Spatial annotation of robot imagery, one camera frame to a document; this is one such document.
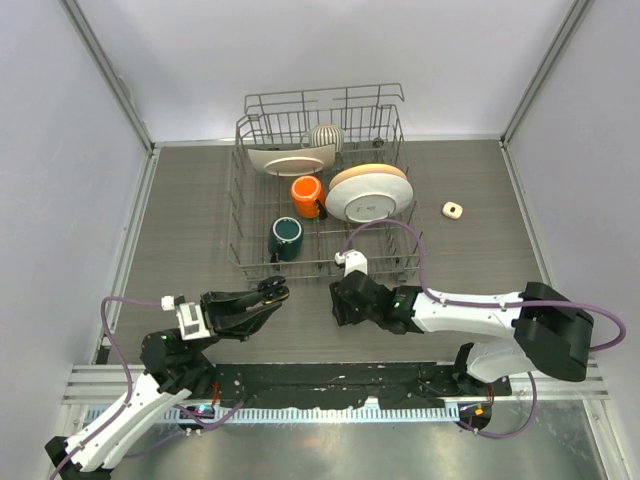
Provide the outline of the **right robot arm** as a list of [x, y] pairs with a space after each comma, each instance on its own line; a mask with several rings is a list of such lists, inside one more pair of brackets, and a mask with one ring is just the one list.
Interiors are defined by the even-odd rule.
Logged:
[[461, 332], [484, 335], [456, 355], [450, 378], [465, 395], [512, 374], [537, 370], [582, 382], [587, 376], [594, 319], [569, 308], [551, 287], [530, 282], [503, 295], [427, 295], [418, 286], [389, 289], [360, 271], [329, 286], [332, 314], [341, 326], [371, 321], [396, 335]]

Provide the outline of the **cream square earbud case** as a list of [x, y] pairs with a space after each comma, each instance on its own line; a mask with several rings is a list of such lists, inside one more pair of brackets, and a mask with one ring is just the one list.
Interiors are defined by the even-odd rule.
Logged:
[[459, 220], [463, 214], [463, 207], [455, 202], [446, 202], [442, 206], [442, 214], [452, 220]]

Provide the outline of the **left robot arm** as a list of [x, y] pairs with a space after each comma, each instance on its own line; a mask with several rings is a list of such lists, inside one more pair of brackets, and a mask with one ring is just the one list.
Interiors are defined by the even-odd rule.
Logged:
[[52, 478], [107, 479], [133, 444], [166, 412], [187, 399], [215, 392], [217, 371], [204, 352], [221, 340], [244, 342], [289, 297], [281, 276], [240, 292], [213, 292], [191, 302], [164, 296], [157, 307], [175, 313], [177, 325], [149, 333], [141, 343], [144, 366], [127, 372], [125, 393], [89, 426], [45, 446]]

